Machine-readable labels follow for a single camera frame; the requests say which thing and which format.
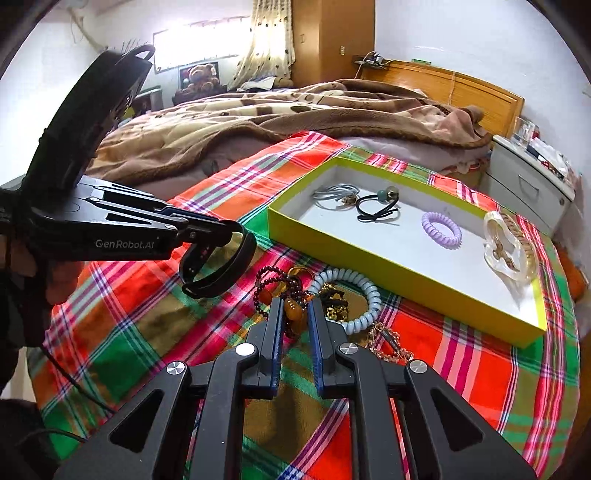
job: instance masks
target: curtain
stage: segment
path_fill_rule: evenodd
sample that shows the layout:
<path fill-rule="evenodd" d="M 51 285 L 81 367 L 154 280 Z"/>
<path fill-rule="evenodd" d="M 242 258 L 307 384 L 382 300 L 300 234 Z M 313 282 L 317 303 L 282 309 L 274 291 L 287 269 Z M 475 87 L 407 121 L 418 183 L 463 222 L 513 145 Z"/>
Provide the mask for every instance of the curtain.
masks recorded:
<path fill-rule="evenodd" d="M 251 43 L 228 89 L 270 76 L 290 78 L 295 57 L 291 0 L 253 0 Z"/>

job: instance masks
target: stuffed animal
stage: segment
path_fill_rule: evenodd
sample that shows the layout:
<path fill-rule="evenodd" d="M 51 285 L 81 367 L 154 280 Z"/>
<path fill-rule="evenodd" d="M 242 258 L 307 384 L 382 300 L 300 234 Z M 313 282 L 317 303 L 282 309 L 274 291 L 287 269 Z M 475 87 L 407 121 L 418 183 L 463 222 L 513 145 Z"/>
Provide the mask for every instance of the stuffed animal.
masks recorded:
<path fill-rule="evenodd" d="M 216 77 L 215 66 L 211 63 L 195 65 L 189 72 L 189 82 L 183 82 L 183 93 L 209 93 L 219 87 L 220 81 Z"/>

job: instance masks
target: white nightstand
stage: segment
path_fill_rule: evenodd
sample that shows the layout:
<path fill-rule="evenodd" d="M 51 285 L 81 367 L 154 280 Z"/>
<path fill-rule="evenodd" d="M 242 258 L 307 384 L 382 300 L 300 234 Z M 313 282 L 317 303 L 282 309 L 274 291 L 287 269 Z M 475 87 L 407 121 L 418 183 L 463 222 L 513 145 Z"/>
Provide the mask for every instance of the white nightstand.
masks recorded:
<path fill-rule="evenodd" d="M 493 137 L 491 164 L 480 190 L 552 236 L 574 200 L 574 191 L 533 155 L 504 137 Z"/>

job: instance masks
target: patterned blanket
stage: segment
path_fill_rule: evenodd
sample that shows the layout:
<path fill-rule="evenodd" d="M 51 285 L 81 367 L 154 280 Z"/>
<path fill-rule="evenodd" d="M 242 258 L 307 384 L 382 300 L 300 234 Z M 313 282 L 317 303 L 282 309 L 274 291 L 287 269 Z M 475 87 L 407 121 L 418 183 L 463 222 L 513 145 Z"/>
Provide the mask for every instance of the patterned blanket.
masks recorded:
<path fill-rule="evenodd" d="M 257 235 L 249 271 L 224 295 L 193 301 L 180 288 L 179 260 L 92 262 L 70 301 L 56 307 L 46 345 L 87 389 L 117 406 L 166 363 L 190 365 L 215 358 L 244 340 L 260 321 L 252 305 L 255 274 L 265 265 L 284 270 L 326 265 L 268 238 L 269 202 L 286 186 L 335 156 L 386 168 L 455 194 L 483 209 L 499 209 L 490 198 L 456 180 L 420 167 L 350 147 L 318 133 L 302 133 L 234 164 L 174 199 L 186 209 L 240 219 Z M 540 259 L 548 332 L 526 349 L 513 348 L 445 318 L 395 293 L 381 291 L 381 320 L 399 331 L 403 345 L 425 359 L 547 478 L 560 463 L 579 396 L 579 344 L 573 305 L 552 242 L 517 217 Z M 230 253 L 220 249 L 215 268 Z M 348 402 L 318 398 L 309 337 L 284 345 L 279 395 L 250 401 L 243 438 L 243 478 L 350 479 Z M 29 368 L 47 427 L 91 435 L 105 421 L 40 355 L 29 352 Z M 75 447 L 53 436 L 59 455 Z"/>
<path fill-rule="evenodd" d="M 139 185 L 200 166 L 220 144 L 240 145 L 245 138 L 275 144 L 300 131 L 397 138 L 452 151 L 486 149 L 491 135 L 478 124 L 481 119 L 478 107 L 440 105 L 412 90 L 368 80 L 226 93 L 135 118 L 103 140 L 87 174 Z"/>

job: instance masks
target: metal screw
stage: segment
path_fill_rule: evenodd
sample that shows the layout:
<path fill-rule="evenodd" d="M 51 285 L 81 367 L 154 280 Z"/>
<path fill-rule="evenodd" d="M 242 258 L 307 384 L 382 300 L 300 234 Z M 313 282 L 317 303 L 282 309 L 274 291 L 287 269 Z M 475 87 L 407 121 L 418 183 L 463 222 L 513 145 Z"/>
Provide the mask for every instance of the metal screw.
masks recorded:
<path fill-rule="evenodd" d="M 354 353 L 357 353 L 358 347 L 354 343 L 345 342 L 341 344 L 339 350 L 345 355 L 353 355 Z"/>
<path fill-rule="evenodd" d="M 251 343 L 241 343 L 236 347 L 236 353 L 240 356 L 252 355 L 255 352 L 255 346 Z"/>
<path fill-rule="evenodd" d="M 184 372 L 184 363 L 172 362 L 166 366 L 166 372 L 170 375 L 178 375 Z"/>
<path fill-rule="evenodd" d="M 427 371 L 427 364 L 422 360 L 413 360 L 408 367 L 416 374 L 423 374 Z"/>

